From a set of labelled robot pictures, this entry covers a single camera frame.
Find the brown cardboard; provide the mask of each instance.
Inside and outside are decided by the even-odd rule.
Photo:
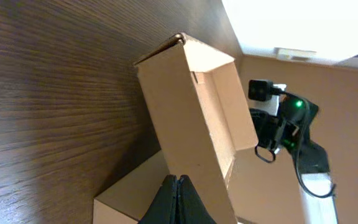
[[[217,223],[237,223],[227,185],[236,151],[254,147],[257,136],[234,59],[186,34],[177,34],[139,60],[136,67],[162,147],[163,159],[156,155],[158,163],[165,163],[169,174],[190,176]],[[148,187],[157,185],[154,177],[147,178],[151,168],[139,170],[127,179],[144,176],[150,182]],[[145,202],[139,206],[135,199],[117,195],[131,191],[123,187],[130,184],[128,180],[116,183],[121,187],[113,185],[96,200],[139,219],[158,187],[148,190],[147,199],[138,195]]]

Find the green light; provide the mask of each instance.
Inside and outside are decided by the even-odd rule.
[[[296,106],[297,106],[297,107],[301,107],[302,104],[303,104],[303,101],[301,101],[301,100],[298,100],[298,101],[296,102]]]

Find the ceiling vent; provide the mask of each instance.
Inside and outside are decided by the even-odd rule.
[[[309,59],[313,58],[314,55],[316,55],[316,52],[309,50],[278,48],[276,58],[294,62],[307,62]]]

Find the white ceiling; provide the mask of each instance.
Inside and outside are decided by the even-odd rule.
[[[223,0],[244,54],[276,57],[277,48],[314,51],[333,65],[358,55],[358,0]]]

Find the dark brown wood surface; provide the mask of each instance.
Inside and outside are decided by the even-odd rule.
[[[132,62],[179,31],[242,55],[219,0],[0,1],[0,223],[91,223],[159,150]]]

